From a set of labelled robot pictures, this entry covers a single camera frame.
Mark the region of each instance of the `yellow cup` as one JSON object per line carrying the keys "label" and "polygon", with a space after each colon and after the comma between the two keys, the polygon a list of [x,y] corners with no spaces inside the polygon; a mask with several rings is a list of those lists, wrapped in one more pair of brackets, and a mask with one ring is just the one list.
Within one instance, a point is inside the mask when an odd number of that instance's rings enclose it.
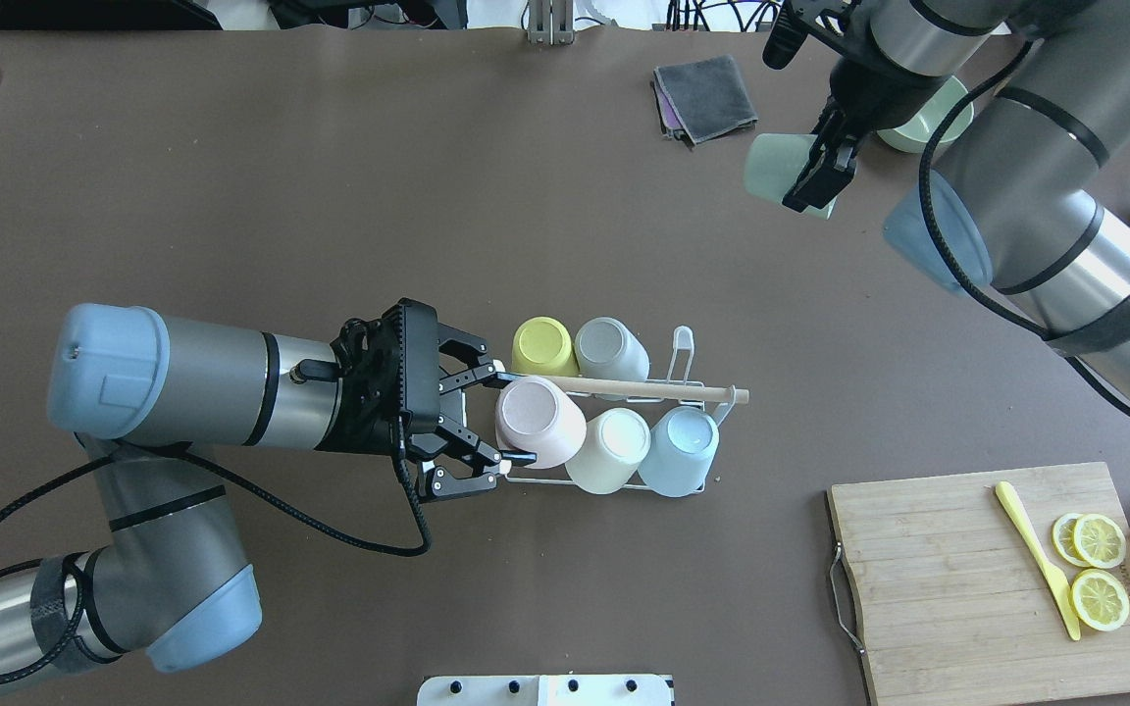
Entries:
{"label": "yellow cup", "polygon": [[574,343],[565,324],[534,316],[512,334],[512,372],[522,375],[577,376]]}

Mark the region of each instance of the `knife handle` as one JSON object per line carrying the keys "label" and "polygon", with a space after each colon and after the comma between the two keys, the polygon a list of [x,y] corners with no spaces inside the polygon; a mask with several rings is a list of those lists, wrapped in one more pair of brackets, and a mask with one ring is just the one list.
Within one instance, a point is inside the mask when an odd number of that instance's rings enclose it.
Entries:
{"label": "knife handle", "polygon": [[1009,515],[1009,522],[1015,524],[1019,537],[1023,537],[1027,550],[1032,552],[1032,557],[1036,558],[1036,564],[1044,566],[1049,559],[1044,557],[1044,549],[1040,546],[1040,540],[1036,540],[1036,529],[1032,526],[1031,517],[1027,517],[1027,509],[1023,507],[1018,491],[1015,490],[1014,486],[1010,486],[1009,481],[1005,480],[997,483],[996,491],[997,500],[1000,500],[1000,506]]}

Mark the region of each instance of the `folded towel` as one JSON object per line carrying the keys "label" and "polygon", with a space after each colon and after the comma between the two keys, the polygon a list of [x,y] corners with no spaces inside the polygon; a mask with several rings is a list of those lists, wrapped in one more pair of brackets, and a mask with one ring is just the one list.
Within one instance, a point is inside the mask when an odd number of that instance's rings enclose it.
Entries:
{"label": "folded towel", "polygon": [[740,67],[730,54],[703,62],[657,67],[653,79],[692,145],[757,122]]}

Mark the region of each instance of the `light blue joint cap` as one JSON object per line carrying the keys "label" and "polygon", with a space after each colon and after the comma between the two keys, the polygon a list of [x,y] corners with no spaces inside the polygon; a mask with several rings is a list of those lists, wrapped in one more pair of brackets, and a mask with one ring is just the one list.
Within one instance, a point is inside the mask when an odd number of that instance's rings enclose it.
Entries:
{"label": "light blue joint cap", "polygon": [[255,574],[247,564],[154,640],[147,656],[162,672],[189,670],[246,643],[263,617]]}
{"label": "light blue joint cap", "polygon": [[[992,260],[988,258],[988,246],[979,235],[979,227],[965,210],[962,199],[956,194],[949,182],[938,173],[932,172],[932,208],[936,223],[945,235],[956,261],[965,270],[967,277],[976,286],[992,284]],[[883,224],[884,241],[888,242],[897,253],[905,255],[915,268],[932,278],[933,282],[945,287],[951,294],[964,294],[956,282],[954,272],[949,271],[945,260],[940,258],[932,236],[923,223],[923,210],[919,206],[919,188],[911,189],[902,198],[899,204],[888,215]]]}
{"label": "light blue joint cap", "polygon": [[79,304],[63,319],[50,368],[50,424],[121,438],[156,406],[168,374],[168,328],[150,308]]}

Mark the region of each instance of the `light blue cup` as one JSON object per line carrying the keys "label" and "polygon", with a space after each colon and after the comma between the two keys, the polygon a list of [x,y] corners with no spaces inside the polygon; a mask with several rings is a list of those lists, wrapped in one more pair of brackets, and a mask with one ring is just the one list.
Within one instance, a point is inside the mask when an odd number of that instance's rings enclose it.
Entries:
{"label": "light blue cup", "polygon": [[718,453],[718,422],[695,407],[679,406],[651,429],[640,478],[667,497],[690,495],[704,486]]}

